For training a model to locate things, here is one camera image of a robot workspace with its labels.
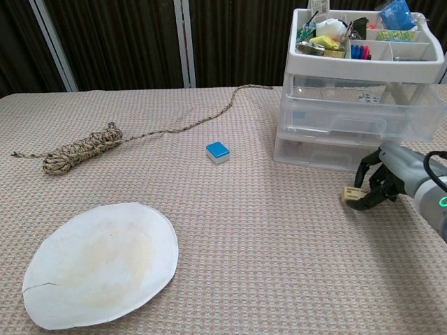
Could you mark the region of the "right black grey robot hand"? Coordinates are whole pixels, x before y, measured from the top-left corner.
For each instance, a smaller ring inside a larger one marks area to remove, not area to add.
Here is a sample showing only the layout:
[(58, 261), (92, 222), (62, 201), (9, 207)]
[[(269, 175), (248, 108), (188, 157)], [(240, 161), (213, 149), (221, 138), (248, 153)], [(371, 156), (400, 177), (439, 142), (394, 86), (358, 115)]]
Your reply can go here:
[(369, 178), (370, 191), (359, 200), (347, 200), (355, 210), (371, 209), (385, 200), (396, 201), (399, 194), (414, 197), (420, 186), (429, 179), (423, 167), (424, 155), (394, 143), (384, 143), (364, 157), (357, 169), (354, 186), (360, 188), (368, 170), (379, 164)]

